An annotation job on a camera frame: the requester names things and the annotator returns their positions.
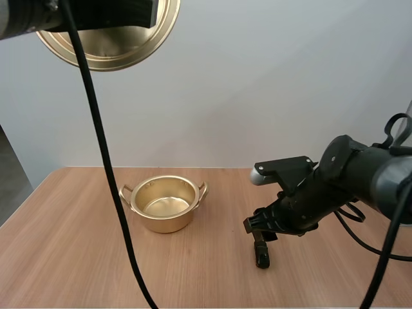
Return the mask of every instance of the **wood grain surface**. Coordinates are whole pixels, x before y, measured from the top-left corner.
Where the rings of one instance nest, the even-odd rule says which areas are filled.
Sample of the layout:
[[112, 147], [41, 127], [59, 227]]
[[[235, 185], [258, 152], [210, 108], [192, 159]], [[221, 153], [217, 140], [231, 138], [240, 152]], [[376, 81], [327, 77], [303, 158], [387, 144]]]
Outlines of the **wood grain surface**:
[[[276, 198], [277, 185], [255, 187], [245, 169], [118, 168], [118, 185], [159, 174], [209, 182], [194, 221], [156, 234], [125, 208], [147, 287], [162, 308], [356, 307], [378, 257], [360, 247], [334, 215], [303, 237], [268, 243], [271, 266], [254, 264], [243, 220]], [[388, 220], [365, 205], [350, 223], [380, 248]], [[411, 228], [394, 253], [412, 255]], [[374, 306], [412, 306], [412, 263], [390, 261]], [[0, 306], [146, 308], [127, 258], [102, 168], [55, 171], [0, 228]]]

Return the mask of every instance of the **gold metal lid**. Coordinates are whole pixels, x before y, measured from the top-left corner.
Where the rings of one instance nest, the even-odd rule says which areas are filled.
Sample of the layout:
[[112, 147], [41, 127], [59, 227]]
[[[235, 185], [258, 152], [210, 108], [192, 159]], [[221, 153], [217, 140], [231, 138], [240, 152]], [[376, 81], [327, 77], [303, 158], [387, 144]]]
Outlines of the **gold metal lid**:
[[[150, 56], [166, 40], [178, 17], [180, 0], [159, 0], [156, 26], [83, 30], [79, 32], [89, 68], [116, 71]], [[39, 31], [41, 41], [58, 57], [78, 66], [67, 32]]]

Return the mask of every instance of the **gold pot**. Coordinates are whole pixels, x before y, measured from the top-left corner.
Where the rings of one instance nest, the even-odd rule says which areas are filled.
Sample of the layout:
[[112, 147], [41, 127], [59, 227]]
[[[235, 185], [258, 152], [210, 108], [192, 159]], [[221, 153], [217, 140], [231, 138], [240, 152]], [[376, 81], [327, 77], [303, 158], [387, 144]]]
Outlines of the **gold pot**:
[[[130, 201], [124, 190], [131, 192]], [[132, 189], [124, 185], [120, 199], [142, 217], [143, 224], [157, 233], [172, 233], [184, 228], [193, 219], [193, 212], [209, 192], [203, 182], [199, 187], [180, 176], [156, 176]]]

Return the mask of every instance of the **gray floor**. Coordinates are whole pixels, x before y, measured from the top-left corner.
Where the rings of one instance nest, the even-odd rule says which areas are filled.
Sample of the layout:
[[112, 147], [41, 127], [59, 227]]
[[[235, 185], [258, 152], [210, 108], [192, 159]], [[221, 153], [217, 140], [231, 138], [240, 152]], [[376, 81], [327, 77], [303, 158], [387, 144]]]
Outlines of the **gray floor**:
[[33, 189], [0, 126], [0, 226]]

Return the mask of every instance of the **black mechanical arm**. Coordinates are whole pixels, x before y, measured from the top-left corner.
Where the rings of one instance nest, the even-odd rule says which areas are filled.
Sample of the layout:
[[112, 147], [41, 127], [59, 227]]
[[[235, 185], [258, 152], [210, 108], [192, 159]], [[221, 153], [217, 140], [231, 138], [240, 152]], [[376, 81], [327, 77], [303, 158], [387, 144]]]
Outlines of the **black mechanical arm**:
[[[119, 26], [151, 28], [158, 0], [68, 0], [77, 30]], [[0, 40], [47, 30], [67, 32], [58, 0], [0, 0]]]
[[[406, 118], [406, 128], [394, 141], [391, 128], [400, 118]], [[276, 201], [243, 222], [255, 239], [256, 265], [269, 267], [266, 242], [276, 240], [276, 234], [303, 236], [348, 202], [363, 201], [391, 219], [402, 189], [412, 182], [412, 147], [401, 146], [411, 132], [411, 118], [401, 113], [387, 123], [384, 143], [368, 147], [348, 135], [338, 136], [316, 169], [307, 156], [256, 163], [253, 184], [279, 183], [282, 188]], [[411, 206], [401, 223], [412, 223]]]

